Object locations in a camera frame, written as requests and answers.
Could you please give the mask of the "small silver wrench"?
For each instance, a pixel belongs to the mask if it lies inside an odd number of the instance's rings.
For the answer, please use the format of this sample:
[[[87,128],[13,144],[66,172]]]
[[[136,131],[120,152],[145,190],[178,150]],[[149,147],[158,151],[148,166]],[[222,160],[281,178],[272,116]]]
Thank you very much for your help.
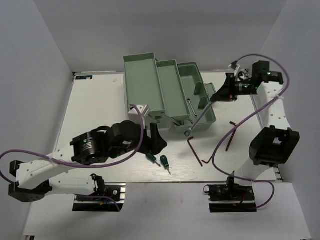
[[[193,104],[192,104],[191,99],[188,98],[188,99],[187,99],[187,102],[188,102],[188,104],[189,104],[189,106],[190,106],[190,108],[191,108],[191,111],[192,111],[194,117],[197,119],[197,118],[198,118],[198,115],[197,115],[197,112],[196,112],[196,110],[195,110],[195,108],[194,108],[194,106],[193,106]]]

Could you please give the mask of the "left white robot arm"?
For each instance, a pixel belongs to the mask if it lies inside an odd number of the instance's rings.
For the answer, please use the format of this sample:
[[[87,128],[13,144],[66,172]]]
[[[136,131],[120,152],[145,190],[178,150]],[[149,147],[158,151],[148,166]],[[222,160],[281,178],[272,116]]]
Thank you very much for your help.
[[[75,138],[65,147],[49,155],[38,155],[37,160],[10,163],[9,172],[15,177],[8,194],[22,202],[32,203],[52,194],[72,194],[89,200],[112,197],[102,176],[92,173],[88,177],[72,177],[69,171],[76,168],[100,168],[108,159],[127,153],[159,154],[167,147],[158,125],[150,129],[125,120],[109,126],[100,126]]]

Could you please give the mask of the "green toolbox with clear lid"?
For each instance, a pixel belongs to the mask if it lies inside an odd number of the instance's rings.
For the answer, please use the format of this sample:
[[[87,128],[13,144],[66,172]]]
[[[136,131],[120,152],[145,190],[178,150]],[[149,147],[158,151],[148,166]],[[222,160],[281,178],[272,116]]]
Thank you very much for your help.
[[[126,107],[148,105],[147,119],[160,129],[174,127],[183,134],[197,120],[187,99],[199,117],[216,92],[213,84],[204,82],[196,62],[159,61],[153,52],[126,55],[123,62]],[[216,120],[210,108],[194,130],[206,131]]]

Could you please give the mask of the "green stubby screwdriver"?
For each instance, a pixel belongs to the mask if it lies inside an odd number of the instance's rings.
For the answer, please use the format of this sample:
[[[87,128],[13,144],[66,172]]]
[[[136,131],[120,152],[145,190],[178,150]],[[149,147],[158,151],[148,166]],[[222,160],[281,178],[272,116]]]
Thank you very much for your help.
[[[170,164],[169,164],[168,158],[165,155],[162,155],[160,157],[160,162],[162,163],[163,167],[169,172],[169,174],[171,174]]]
[[[157,166],[161,167],[161,165],[157,161],[157,158],[153,154],[147,153],[145,156],[150,162],[152,162],[153,164],[156,164]]]

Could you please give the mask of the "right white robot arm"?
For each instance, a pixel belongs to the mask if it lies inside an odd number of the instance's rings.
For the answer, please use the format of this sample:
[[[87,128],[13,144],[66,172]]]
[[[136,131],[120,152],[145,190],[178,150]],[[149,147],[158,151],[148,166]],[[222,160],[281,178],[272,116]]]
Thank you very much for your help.
[[[233,181],[225,188],[226,195],[236,200],[244,193],[243,186],[251,186],[265,171],[285,164],[300,140],[300,134],[292,130],[285,113],[282,97],[283,75],[271,71],[268,61],[252,65],[251,78],[239,80],[232,73],[226,74],[222,87],[210,98],[211,102],[232,102],[239,96],[252,96],[258,111],[261,132],[249,146],[249,157],[232,173]]]

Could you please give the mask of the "large silver ratchet wrench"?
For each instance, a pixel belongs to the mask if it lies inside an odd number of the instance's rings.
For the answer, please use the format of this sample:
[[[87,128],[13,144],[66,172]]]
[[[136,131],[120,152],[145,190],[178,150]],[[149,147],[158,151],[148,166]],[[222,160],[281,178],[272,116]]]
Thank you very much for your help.
[[[200,120],[206,115],[206,113],[208,112],[208,110],[212,107],[213,102],[209,101],[208,104],[205,106],[205,108],[203,109],[201,115],[196,119],[196,121],[191,125],[191,127],[189,127],[185,132],[184,132],[184,136],[185,137],[189,137],[192,133],[192,131],[195,129],[195,127],[199,124]]]

